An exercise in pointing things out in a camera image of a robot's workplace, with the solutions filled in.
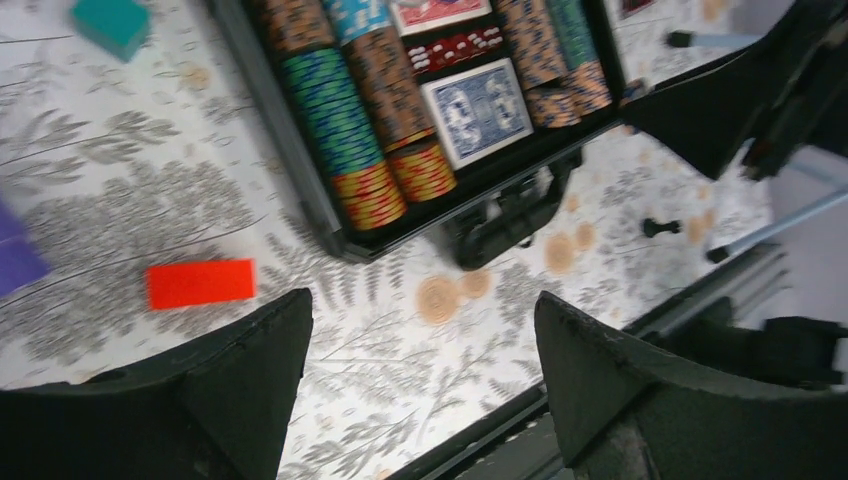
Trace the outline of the red playing card deck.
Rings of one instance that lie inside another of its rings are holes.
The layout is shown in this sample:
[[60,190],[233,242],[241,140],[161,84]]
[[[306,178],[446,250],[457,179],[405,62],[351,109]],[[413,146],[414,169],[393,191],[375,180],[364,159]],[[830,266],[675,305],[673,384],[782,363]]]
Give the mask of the red playing card deck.
[[390,0],[387,4],[402,36],[438,29],[492,12],[489,0]]

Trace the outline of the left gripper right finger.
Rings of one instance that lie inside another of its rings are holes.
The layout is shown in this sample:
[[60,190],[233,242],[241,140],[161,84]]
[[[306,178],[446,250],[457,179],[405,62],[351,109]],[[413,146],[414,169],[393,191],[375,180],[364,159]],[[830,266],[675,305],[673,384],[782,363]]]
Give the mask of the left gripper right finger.
[[609,327],[544,292],[548,331],[599,343],[643,389],[604,433],[564,463],[580,479],[843,479],[847,397],[765,383],[701,365]]

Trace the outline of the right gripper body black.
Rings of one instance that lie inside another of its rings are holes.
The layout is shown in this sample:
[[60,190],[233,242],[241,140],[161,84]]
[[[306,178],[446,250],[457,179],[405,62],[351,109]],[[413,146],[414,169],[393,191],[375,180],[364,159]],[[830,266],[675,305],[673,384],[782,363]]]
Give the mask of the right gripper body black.
[[743,158],[746,176],[776,176],[807,145],[846,158],[847,3],[793,2],[751,53],[776,65]]

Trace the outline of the red rectangular block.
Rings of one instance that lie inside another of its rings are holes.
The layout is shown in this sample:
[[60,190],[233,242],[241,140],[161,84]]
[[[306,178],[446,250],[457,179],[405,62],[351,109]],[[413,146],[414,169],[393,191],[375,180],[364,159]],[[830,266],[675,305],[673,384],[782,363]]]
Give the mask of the red rectangular block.
[[147,300],[152,310],[170,310],[252,299],[253,259],[184,262],[150,267]]

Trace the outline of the red black triangle card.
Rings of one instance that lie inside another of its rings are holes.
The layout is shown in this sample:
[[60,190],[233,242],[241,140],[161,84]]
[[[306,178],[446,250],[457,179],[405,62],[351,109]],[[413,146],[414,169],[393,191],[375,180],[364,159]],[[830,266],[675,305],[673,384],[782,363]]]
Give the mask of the red black triangle card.
[[619,12],[622,19],[627,19],[636,13],[653,5],[655,0],[620,0]]

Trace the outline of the brown chip stack far left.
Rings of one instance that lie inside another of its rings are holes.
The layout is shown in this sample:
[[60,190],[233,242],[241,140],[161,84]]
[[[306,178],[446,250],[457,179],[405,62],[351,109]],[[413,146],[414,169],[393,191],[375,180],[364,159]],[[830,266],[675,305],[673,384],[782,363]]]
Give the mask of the brown chip stack far left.
[[319,1],[256,1],[258,20],[320,164],[352,226],[375,230],[407,204]]

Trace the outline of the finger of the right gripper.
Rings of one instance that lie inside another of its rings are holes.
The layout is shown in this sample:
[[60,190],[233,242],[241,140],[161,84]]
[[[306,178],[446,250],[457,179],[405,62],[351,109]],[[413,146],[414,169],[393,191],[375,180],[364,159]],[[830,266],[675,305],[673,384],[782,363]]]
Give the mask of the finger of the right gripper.
[[742,49],[657,84],[621,118],[717,180],[794,71],[784,54]]

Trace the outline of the black small knob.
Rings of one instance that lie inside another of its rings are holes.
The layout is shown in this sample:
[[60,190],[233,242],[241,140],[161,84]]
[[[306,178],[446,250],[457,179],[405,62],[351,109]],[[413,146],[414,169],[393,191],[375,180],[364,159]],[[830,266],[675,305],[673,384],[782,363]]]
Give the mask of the black small knob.
[[682,224],[678,220],[660,223],[653,218],[646,218],[642,221],[641,228],[647,238],[654,238],[662,233],[679,234],[682,230]]

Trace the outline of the floral table mat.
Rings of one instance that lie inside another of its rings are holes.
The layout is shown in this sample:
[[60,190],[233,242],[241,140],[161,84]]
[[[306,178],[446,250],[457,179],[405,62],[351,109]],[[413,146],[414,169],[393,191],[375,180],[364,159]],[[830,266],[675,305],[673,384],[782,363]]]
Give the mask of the floral table mat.
[[[541,379],[551,291],[620,327],[708,273],[703,253],[771,217],[737,170],[710,182],[645,135],[591,141],[556,217],[466,273],[431,231],[369,265],[328,256],[219,30],[152,1],[124,64],[67,1],[1,5],[1,193],[51,272],[1,301],[1,385],[78,383],[234,321],[293,288],[314,299],[283,479],[385,479]],[[647,238],[646,218],[679,234]],[[150,267],[253,259],[252,299],[148,305]]]

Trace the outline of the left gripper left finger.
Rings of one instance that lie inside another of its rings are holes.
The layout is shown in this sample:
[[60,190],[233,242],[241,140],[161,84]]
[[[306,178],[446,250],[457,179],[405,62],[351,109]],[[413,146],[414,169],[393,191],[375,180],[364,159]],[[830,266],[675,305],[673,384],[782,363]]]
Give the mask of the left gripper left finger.
[[273,479],[313,328],[295,289],[80,383],[1,394],[5,479]]

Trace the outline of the blue playing card deck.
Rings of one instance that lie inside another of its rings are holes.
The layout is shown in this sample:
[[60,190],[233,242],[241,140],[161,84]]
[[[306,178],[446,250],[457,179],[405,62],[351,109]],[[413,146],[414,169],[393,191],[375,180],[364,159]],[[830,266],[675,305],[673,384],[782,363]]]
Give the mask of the blue playing card deck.
[[421,91],[455,170],[534,133],[508,58],[427,82]]

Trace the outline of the light blue tripod stand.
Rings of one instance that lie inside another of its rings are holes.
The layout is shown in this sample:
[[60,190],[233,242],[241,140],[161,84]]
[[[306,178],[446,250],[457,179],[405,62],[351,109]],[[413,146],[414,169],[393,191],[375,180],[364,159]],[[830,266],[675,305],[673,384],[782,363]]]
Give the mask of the light blue tripod stand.
[[834,190],[740,239],[709,250],[706,258],[720,263],[846,201],[845,182],[792,159],[804,145],[845,157],[847,135],[841,129],[846,125],[847,23],[842,22],[813,41],[802,58],[793,63],[793,73],[767,110],[765,126],[743,143],[747,149],[743,159],[747,178],[763,180],[790,167],[832,184]]

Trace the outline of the black poker chip case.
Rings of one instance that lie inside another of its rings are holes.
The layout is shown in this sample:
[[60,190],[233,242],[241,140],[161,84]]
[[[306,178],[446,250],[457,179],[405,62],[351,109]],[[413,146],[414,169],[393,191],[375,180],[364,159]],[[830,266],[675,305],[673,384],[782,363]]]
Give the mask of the black poker chip case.
[[555,215],[624,78],[600,1],[211,1],[323,250],[434,225],[479,268]]

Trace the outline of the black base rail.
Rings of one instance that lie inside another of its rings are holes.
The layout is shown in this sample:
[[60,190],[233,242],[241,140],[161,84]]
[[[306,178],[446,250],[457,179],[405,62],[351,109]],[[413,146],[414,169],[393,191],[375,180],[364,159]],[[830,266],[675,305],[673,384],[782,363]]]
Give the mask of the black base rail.
[[[786,254],[776,243],[751,247],[628,324],[625,333],[710,367],[747,369],[743,328],[786,284]],[[564,460],[604,433],[637,400],[599,343],[545,331],[544,379],[451,436],[397,479],[573,479]]]

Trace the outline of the purple toy microphone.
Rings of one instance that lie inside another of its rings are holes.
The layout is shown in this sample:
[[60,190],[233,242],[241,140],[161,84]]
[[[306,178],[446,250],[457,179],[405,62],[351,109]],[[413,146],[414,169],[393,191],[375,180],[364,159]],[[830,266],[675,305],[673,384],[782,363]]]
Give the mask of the purple toy microphone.
[[1,200],[1,296],[11,295],[49,272],[24,222]]

